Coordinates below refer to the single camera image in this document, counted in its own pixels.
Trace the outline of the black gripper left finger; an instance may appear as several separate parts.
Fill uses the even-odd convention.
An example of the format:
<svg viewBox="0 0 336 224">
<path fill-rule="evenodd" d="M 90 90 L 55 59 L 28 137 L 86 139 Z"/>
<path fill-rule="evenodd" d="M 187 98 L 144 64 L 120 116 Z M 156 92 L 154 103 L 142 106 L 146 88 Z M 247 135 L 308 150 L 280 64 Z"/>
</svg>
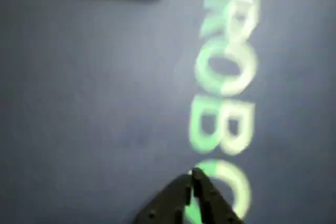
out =
<svg viewBox="0 0 336 224">
<path fill-rule="evenodd" d="M 134 223 L 183 223 L 185 207 L 191 202 L 191 192 L 191 175 L 177 176 L 138 212 Z"/>
</svg>

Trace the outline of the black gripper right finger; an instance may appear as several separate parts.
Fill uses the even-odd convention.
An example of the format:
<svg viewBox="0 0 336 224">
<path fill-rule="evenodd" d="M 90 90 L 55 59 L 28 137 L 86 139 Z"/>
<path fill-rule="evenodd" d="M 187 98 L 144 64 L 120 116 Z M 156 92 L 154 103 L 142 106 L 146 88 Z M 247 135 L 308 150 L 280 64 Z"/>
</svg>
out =
<svg viewBox="0 0 336 224">
<path fill-rule="evenodd" d="M 193 195 L 198 200 L 201 221 L 206 224 L 244 223 L 222 197 L 210 178 L 200 169 L 192 169 Z"/>
</svg>

